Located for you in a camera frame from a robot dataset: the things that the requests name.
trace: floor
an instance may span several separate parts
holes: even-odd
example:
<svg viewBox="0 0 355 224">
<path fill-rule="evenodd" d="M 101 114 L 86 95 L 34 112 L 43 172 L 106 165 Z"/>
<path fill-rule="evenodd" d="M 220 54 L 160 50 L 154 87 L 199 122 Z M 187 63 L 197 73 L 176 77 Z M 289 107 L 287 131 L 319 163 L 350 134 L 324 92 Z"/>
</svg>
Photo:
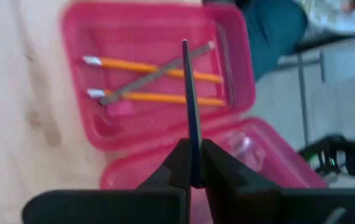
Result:
<svg viewBox="0 0 355 224">
<path fill-rule="evenodd" d="M 353 47 L 355 41 L 328 50 Z M 319 50 L 307 52 L 302 62 L 306 64 L 319 56 Z M 297 60 L 293 56 L 283 58 L 281 63 Z M 304 65 L 302 74 L 293 67 L 267 75 L 257 83 L 256 103 L 249 114 L 264 118 L 296 150 L 330 133 L 355 139 L 355 77 L 336 78 L 331 69 L 339 71 L 340 65 L 326 63 L 329 68 L 323 63 Z M 340 177 L 331 186 L 355 187 L 355 179 Z"/>
</svg>

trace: wooden table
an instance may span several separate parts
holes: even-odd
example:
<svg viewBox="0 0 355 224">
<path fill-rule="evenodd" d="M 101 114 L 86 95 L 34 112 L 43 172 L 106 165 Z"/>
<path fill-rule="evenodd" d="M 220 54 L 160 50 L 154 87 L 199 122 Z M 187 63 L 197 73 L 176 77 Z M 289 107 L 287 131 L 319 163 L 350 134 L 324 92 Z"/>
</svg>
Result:
<svg viewBox="0 0 355 224">
<path fill-rule="evenodd" d="M 198 3 L 198 0 L 186 0 Z M 86 140 L 58 18 L 67 0 L 0 0 L 0 223 L 51 189 L 95 189 L 104 155 Z"/>
</svg>

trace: pencil eraser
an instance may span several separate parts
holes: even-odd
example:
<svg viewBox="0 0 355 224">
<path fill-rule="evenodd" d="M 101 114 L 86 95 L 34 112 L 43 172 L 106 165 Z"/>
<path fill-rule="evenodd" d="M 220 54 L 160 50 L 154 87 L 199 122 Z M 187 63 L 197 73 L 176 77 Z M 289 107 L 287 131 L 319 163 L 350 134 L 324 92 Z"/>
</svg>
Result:
<svg viewBox="0 0 355 224">
<path fill-rule="evenodd" d="M 121 100 L 117 103 L 106 105 L 107 114 L 110 116 L 120 116 L 133 114 L 133 105 L 129 100 Z"/>
</svg>

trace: clear plastic container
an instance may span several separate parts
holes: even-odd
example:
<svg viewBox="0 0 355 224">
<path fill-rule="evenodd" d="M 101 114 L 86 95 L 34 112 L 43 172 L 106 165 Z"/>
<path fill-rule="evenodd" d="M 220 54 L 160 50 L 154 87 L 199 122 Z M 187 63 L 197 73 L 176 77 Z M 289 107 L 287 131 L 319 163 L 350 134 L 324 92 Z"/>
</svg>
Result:
<svg viewBox="0 0 355 224">
<path fill-rule="evenodd" d="M 219 74 L 224 83 L 196 81 L 196 92 L 228 105 L 201 106 L 201 122 L 235 119 L 253 105 L 246 25 L 234 6 L 79 2 L 65 12 L 62 35 L 83 127 L 99 150 L 139 152 L 165 144 L 158 141 L 159 136 L 165 141 L 186 137 L 176 130 L 187 126 L 187 107 L 122 100 L 105 110 L 86 95 L 87 88 L 114 90 L 143 74 L 90 67 L 82 62 L 84 55 L 163 65 L 182 56 L 184 38 L 191 49 L 213 40 L 216 48 L 193 58 L 193 68 Z M 137 91 L 185 95 L 183 79 L 167 76 Z"/>
</svg>

